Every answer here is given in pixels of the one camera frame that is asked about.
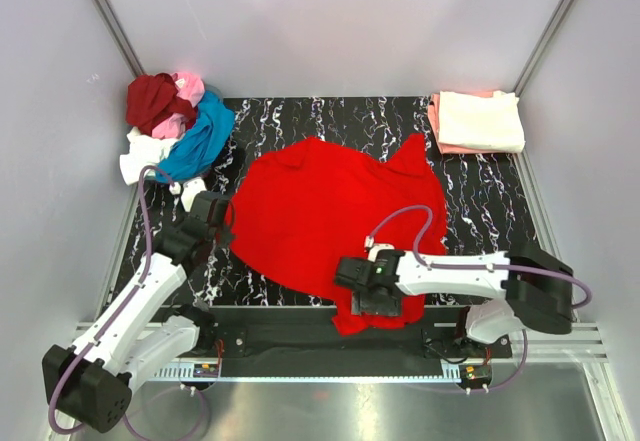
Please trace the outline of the bright red t shirt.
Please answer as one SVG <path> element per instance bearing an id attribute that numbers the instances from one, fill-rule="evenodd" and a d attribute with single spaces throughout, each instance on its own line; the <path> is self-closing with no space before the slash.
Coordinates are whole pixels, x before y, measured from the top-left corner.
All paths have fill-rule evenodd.
<path id="1" fill-rule="evenodd" d="M 405 298 L 398 317 L 354 315 L 350 291 L 334 283 L 341 258 L 364 256 L 367 235 L 409 250 L 425 228 L 420 252 L 445 254 L 445 196 L 423 135 L 410 135 L 386 162 L 314 137 L 268 152 L 232 205 L 232 252 L 272 282 L 334 302 L 340 334 L 398 329 L 423 316 L 422 295 Z"/>

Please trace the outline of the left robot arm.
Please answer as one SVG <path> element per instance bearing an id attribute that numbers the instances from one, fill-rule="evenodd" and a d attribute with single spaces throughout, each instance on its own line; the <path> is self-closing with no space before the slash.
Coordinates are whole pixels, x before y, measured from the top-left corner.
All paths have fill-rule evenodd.
<path id="1" fill-rule="evenodd" d="M 135 392 L 184 353 L 218 348 L 217 322 L 206 308 L 182 305 L 153 333 L 142 334 L 170 294 L 233 238 L 229 197 L 203 191 L 190 212 L 157 234 L 147 232 L 141 266 L 111 305 L 69 347 L 53 345 L 42 359 L 50 427 L 63 413 L 100 433 L 125 416 Z"/>

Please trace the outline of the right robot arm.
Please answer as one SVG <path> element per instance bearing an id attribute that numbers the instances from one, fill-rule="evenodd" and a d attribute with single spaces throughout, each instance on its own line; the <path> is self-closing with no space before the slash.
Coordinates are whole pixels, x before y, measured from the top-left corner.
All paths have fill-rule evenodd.
<path id="1" fill-rule="evenodd" d="M 356 315 L 401 316 L 402 303 L 426 294 L 481 297 L 460 315 L 458 336 L 489 345 L 515 331 L 572 331 L 573 271 L 535 245 L 484 255 L 442 256 L 374 244 L 365 258 L 340 259 L 334 283 L 351 292 Z"/>

